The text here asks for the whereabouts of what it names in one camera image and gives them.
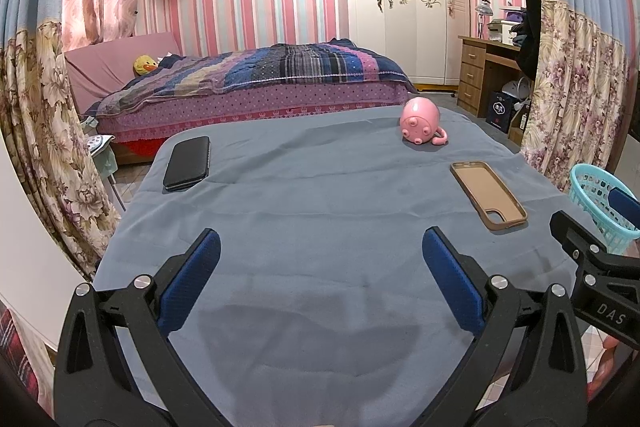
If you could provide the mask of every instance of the dark jacket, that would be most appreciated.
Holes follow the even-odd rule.
[[[542,20],[542,0],[527,0],[527,11],[523,26],[518,34],[524,33],[527,38],[522,43],[516,59],[518,66],[531,80],[536,79],[538,69],[538,53],[540,52],[540,25]]]

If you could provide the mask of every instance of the pink bed sheet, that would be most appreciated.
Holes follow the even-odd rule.
[[[223,121],[402,105],[408,95],[399,82],[255,87],[148,103],[134,113],[100,117],[98,131],[112,134],[116,142],[168,138],[190,128]]]

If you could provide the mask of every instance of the pink headboard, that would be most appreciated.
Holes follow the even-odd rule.
[[[82,115],[96,100],[122,89],[133,80],[133,62],[140,55],[154,60],[180,54],[171,33],[154,33],[92,44],[65,53],[69,82]]]

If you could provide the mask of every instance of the plaid fabric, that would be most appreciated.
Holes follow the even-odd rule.
[[[278,84],[398,82],[408,91],[417,92],[394,61],[357,48],[348,39],[323,44],[275,44],[216,57],[177,57],[169,68],[164,68],[163,62],[160,66],[94,103],[85,116],[99,119],[133,112],[143,104],[162,99]]]
[[[38,380],[24,353],[11,313],[2,303],[0,303],[0,356],[8,362],[27,393],[37,401]]]

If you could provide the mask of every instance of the phone case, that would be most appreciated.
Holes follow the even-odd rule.
[[[510,229],[526,222],[527,211],[485,162],[456,162],[450,169],[489,230]],[[502,222],[493,221],[489,212],[498,214]]]
[[[168,192],[193,187],[209,175],[209,137],[198,136],[177,143],[164,172]]]

